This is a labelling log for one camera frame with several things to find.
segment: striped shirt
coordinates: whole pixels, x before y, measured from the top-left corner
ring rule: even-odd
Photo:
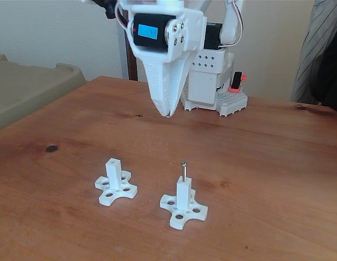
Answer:
[[[337,31],[337,0],[315,0],[311,23],[305,37],[291,101],[318,104],[309,90],[313,60],[321,55]]]

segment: gray plastic tray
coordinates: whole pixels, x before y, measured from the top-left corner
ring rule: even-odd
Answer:
[[[0,54],[0,129],[85,83],[76,66],[56,64],[54,69],[23,66]]]

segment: hole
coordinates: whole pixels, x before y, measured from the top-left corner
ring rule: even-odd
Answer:
[[[56,146],[56,145],[49,145],[49,146],[45,149],[45,151],[50,153],[50,152],[57,151],[58,149],[59,149],[59,147]]]
[[[307,109],[307,108],[306,108],[305,106],[303,106],[303,105],[297,105],[296,108],[299,109],[299,110],[306,110],[306,109]]]

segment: metal pin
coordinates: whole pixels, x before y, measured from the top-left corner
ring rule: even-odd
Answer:
[[[182,166],[182,176],[183,176],[183,182],[186,181],[186,166],[188,165],[187,162],[182,161],[181,166]]]

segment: wire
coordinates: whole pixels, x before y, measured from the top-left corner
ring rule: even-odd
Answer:
[[[234,10],[236,12],[236,15],[238,17],[239,25],[241,26],[240,36],[239,36],[238,40],[236,42],[234,42],[233,44],[231,44],[231,45],[219,45],[220,48],[231,47],[231,46],[237,45],[240,42],[240,40],[242,38],[242,35],[244,34],[244,21],[242,20],[242,15],[241,15],[241,12],[240,12],[238,6],[235,4],[235,0],[233,0],[232,5],[233,5]]]
[[[116,19],[118,20],[118,23],[120,24],[120,26],[126,30],[127,29],[127,21],[126,19],[120,14],[120,11],[119,11],[119,2],[118,1],[114,7],[114,13],[115,13],[115,17]]]

